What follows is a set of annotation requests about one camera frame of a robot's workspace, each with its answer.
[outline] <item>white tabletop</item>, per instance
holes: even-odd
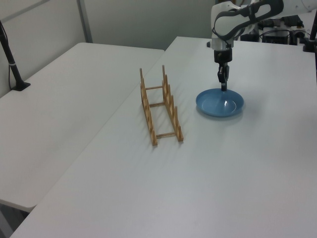
[[[228,86],[246,105],[217,119],[195,104],[220,87],[207,41],[177,38],[146,75],[159,85],[165,65],[184,142],[151,145],[137,86],[12,238],[316,237],[315,55],[236,42]]]
[[[0,99],[0,203],[30,211],[163,51],[81,43]]]

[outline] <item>blue plate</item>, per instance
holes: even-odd
[[[244,100],[240,94],[219,88],[202,92],[196,98],[197,107],[205,114],[214,117],[230,117],[242,111]]]

